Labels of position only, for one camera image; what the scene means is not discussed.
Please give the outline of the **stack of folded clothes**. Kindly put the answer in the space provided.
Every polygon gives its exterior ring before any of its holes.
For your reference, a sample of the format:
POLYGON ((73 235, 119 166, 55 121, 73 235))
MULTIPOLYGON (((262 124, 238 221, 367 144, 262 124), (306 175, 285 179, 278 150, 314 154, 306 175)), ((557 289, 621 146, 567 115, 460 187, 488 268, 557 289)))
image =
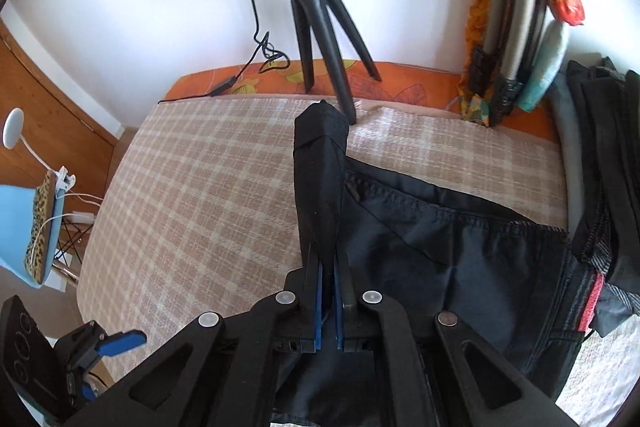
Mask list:
POLYGON ((588 327, 639 313, 639 75, 569 61, 548 92, 562 145, 574 255, 604 278, 588 327))

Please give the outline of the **black mini tripod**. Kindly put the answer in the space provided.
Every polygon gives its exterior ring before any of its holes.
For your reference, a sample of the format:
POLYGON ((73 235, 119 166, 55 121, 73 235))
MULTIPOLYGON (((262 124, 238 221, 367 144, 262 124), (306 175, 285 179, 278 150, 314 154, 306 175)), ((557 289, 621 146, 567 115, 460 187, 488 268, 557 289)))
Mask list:
POLYGON ((291 0, 291 8, 305 91, 309 92, 314 87, 311 43, 315 41, 329 74, 338 106, 349 124, 356 124, 355 102, 335 35, 334 23, 339 23, 344 30, 369 76, 375 81, 380 81, 382 77, 343 0, 291 0))

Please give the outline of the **wooden wardrobe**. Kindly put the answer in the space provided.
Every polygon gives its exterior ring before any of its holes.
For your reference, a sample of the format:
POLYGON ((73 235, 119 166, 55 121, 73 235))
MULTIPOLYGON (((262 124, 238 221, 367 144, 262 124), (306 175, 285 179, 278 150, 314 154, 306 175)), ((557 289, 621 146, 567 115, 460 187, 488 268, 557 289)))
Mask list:
POLYGON ((112 135, 71 98, 56 87, 17 43, 6 26, 1 27, 1 117, 12 109, 25 114, 26 143, 1 150, 1 182, 35 187, 49 166, 70 170, 76 176, 74 195, 65 201, 66 212, 96 213, 136 129, 126 127, 112 135))

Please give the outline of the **black track pants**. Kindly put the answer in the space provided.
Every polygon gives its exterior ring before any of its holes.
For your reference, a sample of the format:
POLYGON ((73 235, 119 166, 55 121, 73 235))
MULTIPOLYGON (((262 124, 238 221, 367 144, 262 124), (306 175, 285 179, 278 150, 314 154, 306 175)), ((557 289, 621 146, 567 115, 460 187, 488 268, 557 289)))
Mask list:
POLYGON ((273 416, 314 426, 566 426, 556 404, 596 272, 566 234, 489 200, 350 158, 332 105, 295 121, 311 355, 273 416))

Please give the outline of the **blue plastic chair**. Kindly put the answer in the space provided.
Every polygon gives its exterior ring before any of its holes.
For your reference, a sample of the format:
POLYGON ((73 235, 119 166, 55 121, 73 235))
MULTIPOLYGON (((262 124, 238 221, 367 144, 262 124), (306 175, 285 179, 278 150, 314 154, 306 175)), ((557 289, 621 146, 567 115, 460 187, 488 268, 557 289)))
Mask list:
MULTIPOLYGON (((72 258, 79 255, 78 244, 91 232, 96 212, 67 212, 65 203, 68 199, 57 199, 55 195, 46 271, 43 282, 37 284, 24 265, 32 231, 35 191, 35 188, 12 185, 1 187, 1 266, 32 288, 42 287, 52 272, 75 285, 79 281, 79 272, 72 267, 72 258)), ((69 199, 80 202, 77 198, 69 199)))

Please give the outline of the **folded silver tripod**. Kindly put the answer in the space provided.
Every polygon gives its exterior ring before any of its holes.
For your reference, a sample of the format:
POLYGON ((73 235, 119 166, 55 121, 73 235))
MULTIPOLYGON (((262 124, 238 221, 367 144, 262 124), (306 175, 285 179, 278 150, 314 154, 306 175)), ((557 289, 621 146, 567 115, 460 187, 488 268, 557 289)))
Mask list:
POLYGON ((495 127, 508 116, 532 70, 544 0, 472 0, 463 115, 495 127))

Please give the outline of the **leopard print cloth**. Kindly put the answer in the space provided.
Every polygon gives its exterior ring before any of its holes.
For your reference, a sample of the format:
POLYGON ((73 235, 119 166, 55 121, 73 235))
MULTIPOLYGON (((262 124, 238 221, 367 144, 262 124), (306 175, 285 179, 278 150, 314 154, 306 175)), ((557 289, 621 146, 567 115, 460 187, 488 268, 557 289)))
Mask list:
POLYGON ((42 183, 36 187, 32 203, 32 231, 24 265, 28 275, 37 284, 43 282, 44 271, 46 271, 49 234, 55 203, 54 186, 52 174, 46 173, 42 183))

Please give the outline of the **beige checked bed blanket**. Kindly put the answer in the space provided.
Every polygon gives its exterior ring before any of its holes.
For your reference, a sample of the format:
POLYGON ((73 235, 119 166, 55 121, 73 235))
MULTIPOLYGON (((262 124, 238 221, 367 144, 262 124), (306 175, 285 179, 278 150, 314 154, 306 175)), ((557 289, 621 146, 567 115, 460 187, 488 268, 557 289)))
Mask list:
MULTIPOLYGON (((108 363, 115 385, 201 313, 250 311, 305 266, 295 121, 319 102, 338 110, 312 98, 230 96, 163 102, 146 117, 105 194, 78 291, 85 319, 148 337, 108 363)), ((382 104, 367 104, 348 125, 350 158, 487 199, 562 230, 570 246, 556 144, 382 104)), ((629 317, 604 337, 588 327, 604 282, 588 267, 597 283, 556 404, 570 426, 634 426, 639 323, 629 317)))

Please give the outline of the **white clip lamp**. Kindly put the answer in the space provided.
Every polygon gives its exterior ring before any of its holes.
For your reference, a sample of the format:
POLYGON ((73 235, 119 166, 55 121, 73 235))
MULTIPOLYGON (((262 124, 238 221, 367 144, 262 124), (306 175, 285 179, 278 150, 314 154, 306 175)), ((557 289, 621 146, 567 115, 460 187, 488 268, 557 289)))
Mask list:
POLYGON ((74 192, 76 185, 76 176, 70 174, 65 166, 61 166, 58 169, 53 169, 47 161, 44 161, 37 152, 29 145, 28 141, 23 135, 23 128, 25 122, 25 114, 23 109, 14 107, 11 110, 6 120, 4 121, 2 128, 2 145, 7 150, 14 150, 18 143, 22 143, 27 152, 32 155, 32 158, 38 162, 38 164, 46 170, 47 174, 52 174, 55 181, 54 191, 57 199, 69 199, 77 198, 86 205, 99 209, 102 205, 103 198, 88 194, 74 192))

